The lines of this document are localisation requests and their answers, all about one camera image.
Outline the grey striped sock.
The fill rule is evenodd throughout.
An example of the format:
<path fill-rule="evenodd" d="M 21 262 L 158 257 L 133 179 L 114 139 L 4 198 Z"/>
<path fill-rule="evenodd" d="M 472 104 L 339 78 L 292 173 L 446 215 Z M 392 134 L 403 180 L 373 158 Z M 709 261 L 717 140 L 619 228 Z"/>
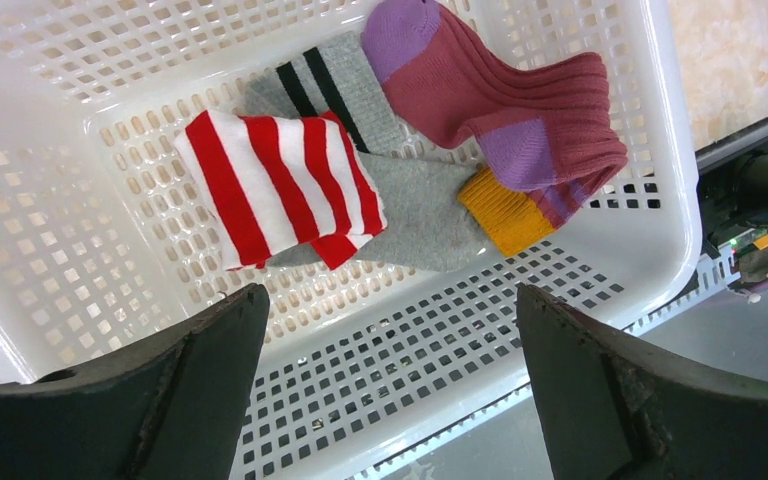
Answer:
<path fill-rule="evenodd" d="M 381 234 L 352 254 L 353 260 L 449 272 L 490 247 L 456 199 L 475 168 L 393 157 L 406 135 L 357 33 L 338 35 L 251 79 L 244 100 L 249 115 L 299 118 L 331 112 L 347 129 L 388 220 Z"/>

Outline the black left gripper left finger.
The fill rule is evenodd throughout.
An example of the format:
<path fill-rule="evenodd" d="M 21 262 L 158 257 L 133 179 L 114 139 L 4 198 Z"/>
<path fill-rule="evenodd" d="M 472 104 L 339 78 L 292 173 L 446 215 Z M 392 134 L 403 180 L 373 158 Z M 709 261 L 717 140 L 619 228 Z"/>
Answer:
<path fill-rule="evenodd" d="M 269 315 L 250 284 L 112 353 L 0 385 L 0 479 L 225 479 Z"/>

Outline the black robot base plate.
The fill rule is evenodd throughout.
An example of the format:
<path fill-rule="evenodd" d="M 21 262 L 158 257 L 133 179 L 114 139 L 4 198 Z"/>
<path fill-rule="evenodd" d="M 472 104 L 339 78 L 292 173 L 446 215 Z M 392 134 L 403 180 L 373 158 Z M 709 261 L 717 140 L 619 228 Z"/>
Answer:
<path fill-rule="evenodd" d="M 768 291 L 768 118 L 697 154 L 701 251 L 730 261 L 728 288 L 759 301 Z"/>

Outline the maroon purple sock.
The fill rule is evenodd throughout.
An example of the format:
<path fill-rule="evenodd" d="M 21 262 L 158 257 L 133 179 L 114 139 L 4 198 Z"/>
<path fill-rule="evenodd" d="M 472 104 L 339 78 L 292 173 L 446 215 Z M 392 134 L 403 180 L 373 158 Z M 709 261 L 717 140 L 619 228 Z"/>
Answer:
<path fill-rule="evenodd" d="M 627 165 L 597 53 L 519 70 L 435 1 L 379 3 L 361 40 L 399 117 L 440 147 L 479 145 L 486 165 L 457 198 L 504 255 L 561 228 Z"/>

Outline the red white striped sock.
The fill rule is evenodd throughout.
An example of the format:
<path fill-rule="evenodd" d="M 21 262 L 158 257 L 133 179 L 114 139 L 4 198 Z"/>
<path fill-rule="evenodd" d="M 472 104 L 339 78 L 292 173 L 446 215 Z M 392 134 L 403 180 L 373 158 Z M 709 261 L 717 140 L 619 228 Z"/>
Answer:
<path fill-rule="evenodd" d="M 226 270 L 262 268 L 296 246 L 336 269 L 388 227 L 384 204 L 339 118 L 207 110 L 174 146 L 218 221 Z"/>

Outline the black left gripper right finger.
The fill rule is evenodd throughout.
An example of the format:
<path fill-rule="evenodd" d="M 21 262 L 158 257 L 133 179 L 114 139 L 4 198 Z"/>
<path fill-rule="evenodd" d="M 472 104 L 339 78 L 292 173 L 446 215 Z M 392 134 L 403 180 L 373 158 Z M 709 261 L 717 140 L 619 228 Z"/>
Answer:
<path fill-rule="evenodd" d="M 557 479 L 768 479 L 768 381 L 677 355 L 533 285 L 517 326 Z"/>

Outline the white perforated plastic basket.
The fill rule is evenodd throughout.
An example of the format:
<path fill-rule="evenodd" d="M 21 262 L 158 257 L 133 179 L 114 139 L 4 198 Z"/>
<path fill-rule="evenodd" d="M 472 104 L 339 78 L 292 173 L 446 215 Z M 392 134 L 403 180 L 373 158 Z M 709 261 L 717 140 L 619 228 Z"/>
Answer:
<path fill-rule="evenodd" d="M 628 165 L 559 232 L 449 274 L 383 263 L 227 272 L 173 148 L 201 111 L 339 33 L 371 1 L 0 1 L 0 381 L 110 353 L 263 284 L 270 324 L 239 479 L 373 479 L 445 428 L 526 398 L 520 283 L 628 329 L 701 240 L 662 1 L 450 1 L 519 69 L 592 51 Z"/>

